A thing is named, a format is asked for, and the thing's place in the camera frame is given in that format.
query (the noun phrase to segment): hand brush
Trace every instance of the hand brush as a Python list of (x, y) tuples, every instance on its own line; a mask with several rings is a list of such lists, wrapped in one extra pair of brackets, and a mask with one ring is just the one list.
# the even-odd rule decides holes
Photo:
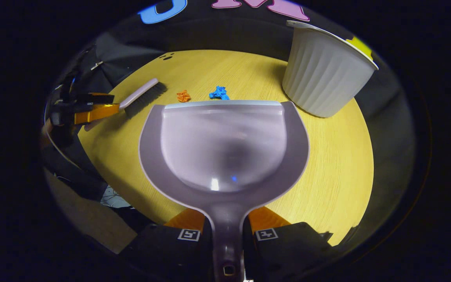
[[(167, 90), (166, 85), (159, 82), (156, 78), (149, 80), (142, 87), (134, 91), (128, 98), (119, 104), (119, 110), (125, 110), (126, 116), (129, 118), (138, 114), (145, 106), (156, 100), (161, 94)], [(104, 118), (97, 119), (85, 125), (85, 131), (91, 130), (98, 125)]]

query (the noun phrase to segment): brush bristles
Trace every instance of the brush bristles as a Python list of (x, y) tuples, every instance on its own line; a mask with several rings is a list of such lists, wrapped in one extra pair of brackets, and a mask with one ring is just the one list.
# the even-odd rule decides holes
[(158, 82), (152, 86), (148, 91), (142, 94), (139, 98), (133, 101), (128, 107), (125, 108), (126, 116), (133, 118), (136, 114), (149, 105), (152, 101), (156, 100), (161, 94), (168, 90), (166, 85), (162, 82)]

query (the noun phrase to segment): gray dustpan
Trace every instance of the gray dustpan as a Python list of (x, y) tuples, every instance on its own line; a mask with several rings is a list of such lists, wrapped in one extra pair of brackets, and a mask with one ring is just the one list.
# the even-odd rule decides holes
[(243, 221), (285, 194), (309, 154), (292, 102), (225, 100), (154, 105), (139, 156), (163, 195), (205, 214), (217, 281), (243, 281)]

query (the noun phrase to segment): white ribbed bucket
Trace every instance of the white ribbed bucket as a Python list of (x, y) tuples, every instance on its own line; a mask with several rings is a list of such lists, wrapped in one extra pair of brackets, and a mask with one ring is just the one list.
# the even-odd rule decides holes
[(365, 86), (377, 65), (343, 39), (307, 23), (295, 27), (283, 90), (315, 116), (336, 114)]

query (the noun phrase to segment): yellow table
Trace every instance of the yellow table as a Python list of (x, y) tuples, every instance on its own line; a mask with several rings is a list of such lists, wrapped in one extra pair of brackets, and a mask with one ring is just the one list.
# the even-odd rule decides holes
[[(165, 54), (126, 78), (110, 94), (121, 102), (154, 77), (168, 91), (154, 103), (178, 103), (187, 90), (191, 101), (209, 100), (215, 86), (225, 86), (233, 100), (288, 101), (281, 88), (286, 62), (261, 55), (191, 50)], [(159, 194), (146, 179), (138, 159), (138, 141), (150, 108), (132, 119), (124, 113), (106, 118), (79, 139), (88, 157), (114, 190), (138, 211), (165, 223), (184, 207)], [(299, 109), (307, 127), (311, 152), (304, 175), (287, 194), (267, 205), (290, 223), (307, 222), (318, 232), (332, 232), (329, 243), (342, 241), (358, 225), (368, 205), (373, 180), (370, 136), (353, 99), (330, 118)]]

